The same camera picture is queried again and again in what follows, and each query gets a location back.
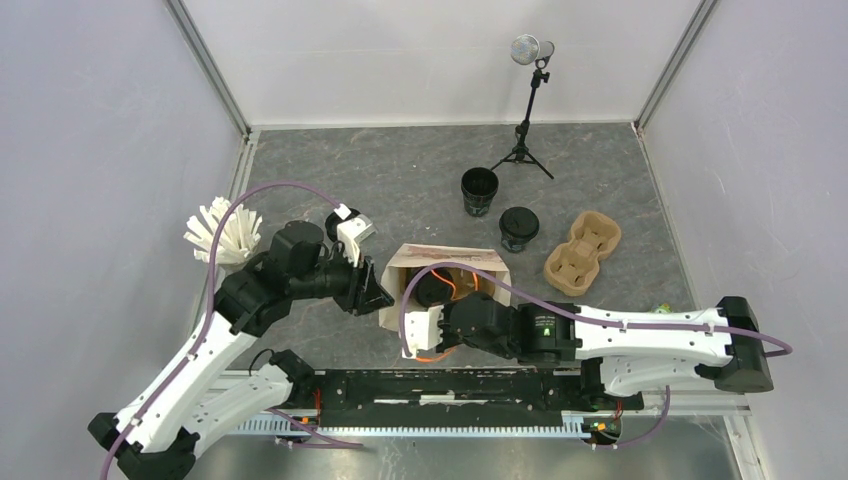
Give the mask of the paper takeout bag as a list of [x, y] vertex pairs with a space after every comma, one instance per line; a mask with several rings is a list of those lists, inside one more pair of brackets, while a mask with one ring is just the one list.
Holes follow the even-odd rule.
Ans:
[[[481, 277], [456, 267], [436, 267], [412, 284], [423, 268], [440, 262], [471, 266], [492, 278]], [[442, 306], [460, 300], [471, 293], [483, 292], [503, 305], [508, 305], [511, 293], [501, 286], [511, 283], [509, 268], [493, 249], [450, 247], [438, 245], [403, 244], [389, 260], [380, 279], [381, 286], [395, 299], [395, 305], [378, 314], [379, 325], [398, 333], [399, 321], [404, 321], [409, 352], [402, 356], [423, 363], [435, 362], [443, 356], [421, 357], [422, 352], [435, 349], [441, 341], [437, 320]]]

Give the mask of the single black coffee cup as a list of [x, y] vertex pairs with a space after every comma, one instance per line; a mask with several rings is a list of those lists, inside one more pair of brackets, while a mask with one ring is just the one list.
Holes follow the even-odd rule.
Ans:
[[501, 245], [511, 253], [523, 252], [528, 244], [536, 238], [537, 232], [531, 232], [527, 235], [513, 235], [510, 232], [501, 233]]

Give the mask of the black cup lid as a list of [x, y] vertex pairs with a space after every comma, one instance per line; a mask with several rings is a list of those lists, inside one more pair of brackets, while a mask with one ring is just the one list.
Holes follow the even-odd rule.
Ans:
[[450, 271], [440, 267], [419, 280], [412, 291], [412, 297], [420, 306], [430, 308], [451, 301], [455, 290]]
[[540, 230], [540, 221], [529, 208], [510, 207], [501, 214], [499, 229], [505, 236], [519, 240], [532, 240]]

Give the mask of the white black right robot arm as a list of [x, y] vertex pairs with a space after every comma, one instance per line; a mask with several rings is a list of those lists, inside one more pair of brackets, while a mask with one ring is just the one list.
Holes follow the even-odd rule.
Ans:
[[591, 408], [676, 383], [709, 381], [736, 394], [774, 388], [758, 322], [738, 296], [704, 310], [656, 313], [506, 306], [474, 293], [443, 306], [433, 330], [438, 352], [465, 345], [534, 367], [579, 362], [578, 396]]

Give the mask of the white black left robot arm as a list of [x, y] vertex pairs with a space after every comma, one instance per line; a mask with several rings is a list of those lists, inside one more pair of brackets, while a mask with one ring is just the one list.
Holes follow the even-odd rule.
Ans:
[[107, 465], [129, 479], [183, 479], [206, 449], [252, 416], [315, 399], [313, 368], [290, 350], [216, 397], [204, 396], [296, 300], [331, 298], [355, 316], [393, 305], [371, 257], [360, 251], [373, 223], [358, 215], [334, 226], [328, 235], [316, 224], [291, 221], [268, 250], [226, 276], [211, 312], [156, 379], [119, 412], [99, 413], [89, 423], [110, 455]]

